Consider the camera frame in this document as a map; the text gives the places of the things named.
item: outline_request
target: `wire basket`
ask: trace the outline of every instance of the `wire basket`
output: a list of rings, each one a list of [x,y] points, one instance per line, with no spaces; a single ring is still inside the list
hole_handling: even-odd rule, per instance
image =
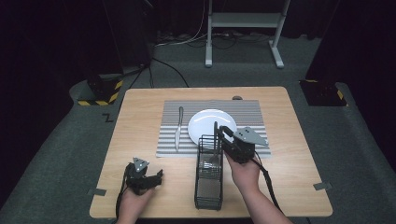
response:
[[[221,143],[214,135],[199,139],[196,176],[195,207],[220,210],[222,204],[223,157]]]

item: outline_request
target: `black strap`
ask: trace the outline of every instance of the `black strap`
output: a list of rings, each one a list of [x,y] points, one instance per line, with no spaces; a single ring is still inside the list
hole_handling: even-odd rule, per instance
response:
[[[271,177],[268,174],[268,171],[265,170],[265,168],[261,164],[259,164],[257,161],[255,161],[254,159],[250,159],[250,160],[253,161],[254,163],[256,163],[256,165],[258,165],[260,167],[260,170],[262,170],[262,174],[264,175],[265,182],[267,183],[267,188],[268,188],[268,190],[270,192],[271,199],[272,199],[272,201],[274,203],[274,206],[277,207],[277,209],[279,209],[279,211],[282,212],[282,210],[279,207],[279,204],[277,203],[277,200],[276,200],[276,197],[275,197],[275,194],[274,194],[274,189],[273,189],[273,186],[272,186]]]
[[[117,219],[119,219],[119,211],[120,211],[120,204],[121,204],[121,200],[122,200],[122,195],[123,195],[124,191],[127,189],[127,188],[125,188],[125,180],[126,180],[127,172],[129,170],[130,166],[131,166],[131,163],[129,163],[125,167],[124,176],[122,178],[122,183],[121,183],[121,190],[120,190],[119,196],[117,197],[117,203],[116,203],[116,217],[117,217]]]

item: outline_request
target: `striped placemat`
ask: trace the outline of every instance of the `striped placemat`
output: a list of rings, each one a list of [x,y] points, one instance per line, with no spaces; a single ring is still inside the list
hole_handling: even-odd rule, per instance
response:
[[[183,121],[178,153],[175,149],[175,131],[178,125],[178,108],[183,106]],[[157,146],[157,157],[196,157],[198,146],[192,142],[188,125],[192,116],[201,110],[218,109],[228,113],[235,120],[237,128],[250,127],[267,140],[260,103],[256,100],[212,100],[212,101],[165,101],[163,120]],[[270,158],[268,146],[256,145],[261,158]]]

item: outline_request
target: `butter knife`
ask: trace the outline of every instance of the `butter knife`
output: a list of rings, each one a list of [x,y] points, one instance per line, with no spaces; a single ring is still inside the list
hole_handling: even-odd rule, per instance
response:
[[[178,126],[175,132],[175,148],[176,153],[178,153],[178,144],[180,143],[180,133],[181,133],[181,122],[183,121],[183,106],[178,108]]]

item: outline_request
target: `white plate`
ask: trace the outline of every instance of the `white plate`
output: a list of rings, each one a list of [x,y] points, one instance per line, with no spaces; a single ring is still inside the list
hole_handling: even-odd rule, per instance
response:
[[[224,111],[217,109],[206,109],[196,113],[189,122],[189,136],[191,140],[198,145],[199,138],[203,134],[213,135],[214,123],[218,122],[220,125],[227,126],[233,132],[236,132],[236,123],[229,114]],[[224,134],[229,141],[233,141],[233,138]]]

